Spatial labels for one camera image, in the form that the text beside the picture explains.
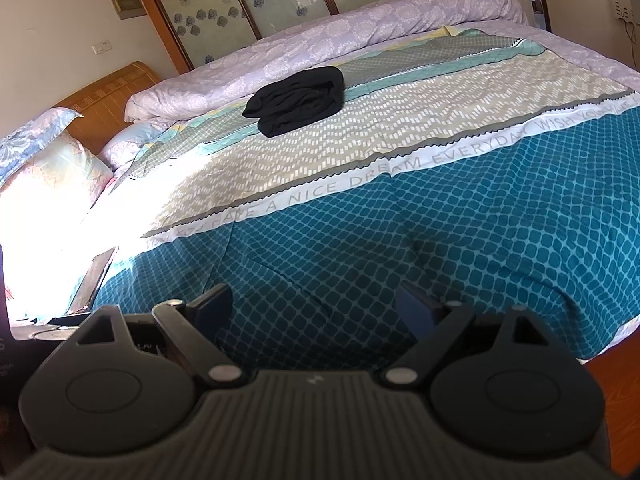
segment blue diamond pattern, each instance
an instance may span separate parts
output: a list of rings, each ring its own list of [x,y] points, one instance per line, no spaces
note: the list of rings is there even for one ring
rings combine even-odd
[[[640,111],[178,238],[116,261],[96,304],[148,311],[218,282],[216,343],[254,368],[376,368],[414,343],[394,291],[523,303],[574,355],[640,314]]]

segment metal screw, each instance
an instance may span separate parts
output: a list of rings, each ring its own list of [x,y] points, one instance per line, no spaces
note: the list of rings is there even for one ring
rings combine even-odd
[[[411,368],[391,368],[386,371],[385,377],[392,384],[411,384],[418,378],[418,373]]]
[[[230,383],[241,375],[242,370],[235,365],[218,365],[209,370],[209,377],[219,383]]]

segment black cloth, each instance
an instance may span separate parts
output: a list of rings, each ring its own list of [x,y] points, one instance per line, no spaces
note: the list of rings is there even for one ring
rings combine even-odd
[[[260,88],[245,117],[258,117],[258,129],[275,137],[332,116],[344,102],[344,78],[335,66],[303,70]]]

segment pillow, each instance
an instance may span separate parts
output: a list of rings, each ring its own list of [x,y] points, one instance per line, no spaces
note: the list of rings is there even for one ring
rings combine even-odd
[[[35,289],[56,287],[49,283],[52,269],[66,265],[60,255],[75,243],[74,232],[112,176],[62,132],[0,187],[0,243],[12,319],[42,306]]]
[[[131,162],[142,146],[154,140],[165,129],[148,121],[132,124],[107,142],[99,157],[112,170],[117,170]]]
[[[20,167],[48,146],[76,117],[68,108],[50,108],[40,117],[0,139],[0,187]]]

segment wooden headboard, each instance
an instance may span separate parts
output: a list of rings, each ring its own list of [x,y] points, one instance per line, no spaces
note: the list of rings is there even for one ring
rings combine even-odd
[[[129,98],[159,81],[158,75],[147,65],[134,61],[85,86],[56,106],[71,108],[83,115],[73,120],[66,130],[97,155],[107,142],[129,126],[124,121],[124,108]]]

